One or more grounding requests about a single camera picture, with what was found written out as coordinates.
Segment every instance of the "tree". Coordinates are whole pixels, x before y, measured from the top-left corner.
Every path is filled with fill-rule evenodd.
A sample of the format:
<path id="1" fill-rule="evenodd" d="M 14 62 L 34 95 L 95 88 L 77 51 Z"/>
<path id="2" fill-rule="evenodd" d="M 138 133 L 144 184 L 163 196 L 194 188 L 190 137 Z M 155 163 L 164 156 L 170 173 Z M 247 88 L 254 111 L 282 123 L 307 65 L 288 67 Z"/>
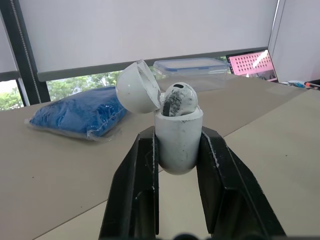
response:
<path id="1" fill-rule="evenodd" d="M 52 101 L 56 101 L 89 89 L 115 85 L 120 72 L 113 71 L 48 81 L 47 86 L 50 98 Z"/>
<path id="2" fill-rule="evenodd" d="M 11 92 L 0 93 L 0 111 L 18 109 L 23 106 L 17 87 L 13 88 Z"/>

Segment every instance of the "window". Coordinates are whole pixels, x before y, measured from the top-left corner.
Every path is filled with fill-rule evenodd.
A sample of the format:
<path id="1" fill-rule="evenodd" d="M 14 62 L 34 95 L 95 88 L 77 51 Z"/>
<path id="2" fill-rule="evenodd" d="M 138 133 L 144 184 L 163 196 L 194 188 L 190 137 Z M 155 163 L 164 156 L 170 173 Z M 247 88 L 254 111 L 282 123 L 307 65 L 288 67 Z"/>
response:
<path id="1" fill-rule="evenodd" d="M 63 99 L 89 89 L 114 86 L 121 71 L 70 77 L 47 82 L 51 101 Z"/>
<path id="2" fill-rule="evenodd" d="M 16 80 L 0 82 L 0 111 L 19 109 L 24 106 Z"/>

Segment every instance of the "container lid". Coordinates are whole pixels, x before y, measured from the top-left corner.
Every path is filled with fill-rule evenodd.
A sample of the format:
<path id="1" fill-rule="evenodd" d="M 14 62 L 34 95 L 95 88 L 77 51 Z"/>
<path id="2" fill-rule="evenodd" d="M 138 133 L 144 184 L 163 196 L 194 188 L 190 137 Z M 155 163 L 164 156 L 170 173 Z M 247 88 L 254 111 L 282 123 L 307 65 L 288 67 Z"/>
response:
<path id="1" fill-rule="evenodd" d="M 154 62 L 154 67 L 162 72 L 179 72 L 184 70 L 211 70 L 229 67 L 229 63 L 219 61 L 213 58 L 188 58 L 188 59 L 173 59 L 160 60 Z"/>

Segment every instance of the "laptop screen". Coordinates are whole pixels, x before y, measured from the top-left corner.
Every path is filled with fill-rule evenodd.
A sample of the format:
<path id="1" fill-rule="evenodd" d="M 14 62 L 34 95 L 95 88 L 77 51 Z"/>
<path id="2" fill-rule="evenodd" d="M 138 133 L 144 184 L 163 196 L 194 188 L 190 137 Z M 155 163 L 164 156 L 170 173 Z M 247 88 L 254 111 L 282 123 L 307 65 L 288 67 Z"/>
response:
<path id="1" fill-rule="evenodd" d="M 278 82 L 268 50 L 226 56 L 231 73 Z"/>

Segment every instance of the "earbud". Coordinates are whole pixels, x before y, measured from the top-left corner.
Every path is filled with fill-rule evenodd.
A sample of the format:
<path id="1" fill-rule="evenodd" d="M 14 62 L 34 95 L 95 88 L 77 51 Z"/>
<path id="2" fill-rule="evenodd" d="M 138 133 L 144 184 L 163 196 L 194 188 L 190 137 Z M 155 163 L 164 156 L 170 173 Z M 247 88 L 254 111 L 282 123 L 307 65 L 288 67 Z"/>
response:
<path id="1" fill-rule="evenodd" d="M 164 94 L 162 115 L 178 117 L 193 113 L 198 106 L 196 91 L 184 82 L 171 85 Z"/>

